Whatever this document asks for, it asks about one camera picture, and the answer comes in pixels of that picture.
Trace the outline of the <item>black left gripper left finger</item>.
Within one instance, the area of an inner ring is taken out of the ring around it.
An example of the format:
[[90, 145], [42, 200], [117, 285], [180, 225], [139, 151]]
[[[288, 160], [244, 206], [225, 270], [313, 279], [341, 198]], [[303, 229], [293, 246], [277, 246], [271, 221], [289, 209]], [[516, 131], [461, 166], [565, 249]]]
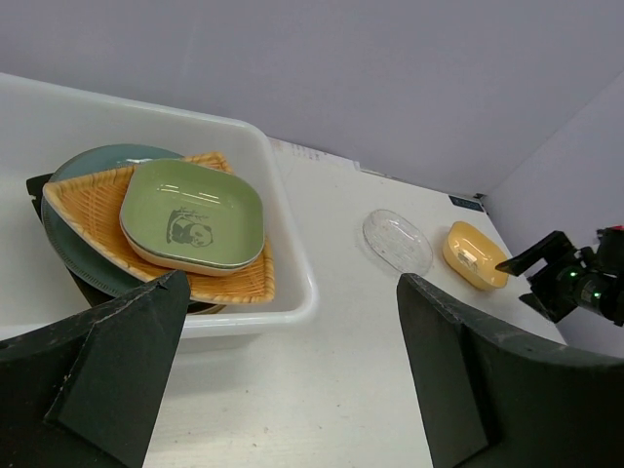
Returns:
[[140, 467], [190, 289], [169, 272], [1, 343], [4, 467]]

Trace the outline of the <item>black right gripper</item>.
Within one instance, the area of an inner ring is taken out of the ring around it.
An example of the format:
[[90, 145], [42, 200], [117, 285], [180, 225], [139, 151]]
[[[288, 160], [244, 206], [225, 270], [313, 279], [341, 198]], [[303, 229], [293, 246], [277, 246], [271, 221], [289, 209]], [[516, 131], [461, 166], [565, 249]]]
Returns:
[[594, 259], [590, 247], [578, 250], [563, 231], [555, 230], [526, 251], [498, 263], [495, 269], [520, 276], [544, 260], [546, 265], [528, 277], [530, 292], [519, 300], [558, 323], [576, 308], [598, 311], [598, 277], [590, 268]]

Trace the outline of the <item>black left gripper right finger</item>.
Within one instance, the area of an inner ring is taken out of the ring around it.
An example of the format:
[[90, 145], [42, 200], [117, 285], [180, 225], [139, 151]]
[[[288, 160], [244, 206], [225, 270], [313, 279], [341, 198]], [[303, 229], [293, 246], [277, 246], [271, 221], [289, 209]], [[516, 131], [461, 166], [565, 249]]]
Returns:
[[619, 467], [623, 362], [524, 331], [415, 274], [400, 324], [437, 467]]

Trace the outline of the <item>yellow square panda dish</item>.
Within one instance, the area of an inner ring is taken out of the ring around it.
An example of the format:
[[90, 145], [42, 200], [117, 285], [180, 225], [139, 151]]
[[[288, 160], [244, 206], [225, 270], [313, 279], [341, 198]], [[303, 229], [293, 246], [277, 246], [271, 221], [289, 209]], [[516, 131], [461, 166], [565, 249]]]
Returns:
[[443, 241], [443, 258], [474, 288], [491, 292], [503, 289], [509, 275], [496, 269], [507, 255], [488, 236], [465, 221], [455, 222]]

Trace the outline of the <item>clear glass plate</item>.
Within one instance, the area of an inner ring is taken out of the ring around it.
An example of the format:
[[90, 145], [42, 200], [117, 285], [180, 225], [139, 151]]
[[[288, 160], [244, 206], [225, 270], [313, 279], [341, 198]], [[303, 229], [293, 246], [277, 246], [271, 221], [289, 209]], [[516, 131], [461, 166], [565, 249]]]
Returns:
[[402, 216], [389, 210], [369, 213], [362, 224], [371, 250], [401, 274], [426, 275], [433, 265], [433, 251], [426, 236]]

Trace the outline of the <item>cream square panda dish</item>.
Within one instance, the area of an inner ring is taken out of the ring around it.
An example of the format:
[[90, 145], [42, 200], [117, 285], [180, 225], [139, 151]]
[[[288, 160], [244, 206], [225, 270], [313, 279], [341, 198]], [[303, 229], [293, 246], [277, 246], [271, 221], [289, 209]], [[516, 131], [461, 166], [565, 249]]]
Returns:
[[161, 267], [169, 267], [172, 269], [180, 269], [186, 272], [195, 273], [203, 276], [213, 276], [213, 277], [225, 277], [234, 274], [235, 272], [239, 272], [249, 266], [251, 266], [256, 260], [257, 257], [252, 261], [243, 264], [242, 266], [237, 267], [221, 267], [209, 264], [201, 264], [197, 262], [192, 262], [189, 260], [181, 260], [175, 259], [167, 256], [157, 255], [156, 253], [152, 253], [149, 250], [141, 247], [139, 244], [131, 240], [127, 239], [130, 247], [133, 251], [146, 260], [148, 263], [153, 265], [158, 265]]

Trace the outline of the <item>green square panda dish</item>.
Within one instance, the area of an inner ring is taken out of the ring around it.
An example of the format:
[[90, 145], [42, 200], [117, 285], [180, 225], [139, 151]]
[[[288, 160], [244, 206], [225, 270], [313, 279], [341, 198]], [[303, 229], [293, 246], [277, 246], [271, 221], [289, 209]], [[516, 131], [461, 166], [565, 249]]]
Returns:
[[236, 175], [181, 159], [135, 168], [119, 222], [150, 252], [201, 264], [242, 266], [265, 244], [256, 190]]

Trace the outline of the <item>teal round plate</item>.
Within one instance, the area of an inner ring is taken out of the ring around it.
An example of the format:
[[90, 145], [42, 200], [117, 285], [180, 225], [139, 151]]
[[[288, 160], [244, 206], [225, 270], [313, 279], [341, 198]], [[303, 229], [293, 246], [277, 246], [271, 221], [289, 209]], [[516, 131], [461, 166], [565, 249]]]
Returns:
[[[150, 160], [180, 157], [173, 151], [142, 144], [105, 145], [71, 158], [51, 175], [50, 180], [61, 181]], [[40, 213], [50, 244], [90, 302], [106, 301], [141, 285], [141, 280], [115, 266], [86, 243], [45, 199], [41, 201]]]

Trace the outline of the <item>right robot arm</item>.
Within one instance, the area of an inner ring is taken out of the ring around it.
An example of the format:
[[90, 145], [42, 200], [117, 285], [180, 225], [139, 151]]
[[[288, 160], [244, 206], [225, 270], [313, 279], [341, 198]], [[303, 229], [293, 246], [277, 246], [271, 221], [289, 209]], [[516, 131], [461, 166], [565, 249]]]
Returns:
[[552, 323], [582, 308], [623, 325], [623, 227], [597, 231], [598, 246], [576, 248], [562, 231], [554, 231], [495, 269], [521, 276], [540, 260], [545, 265], [527, 278], [530, 292], [520, 301]]

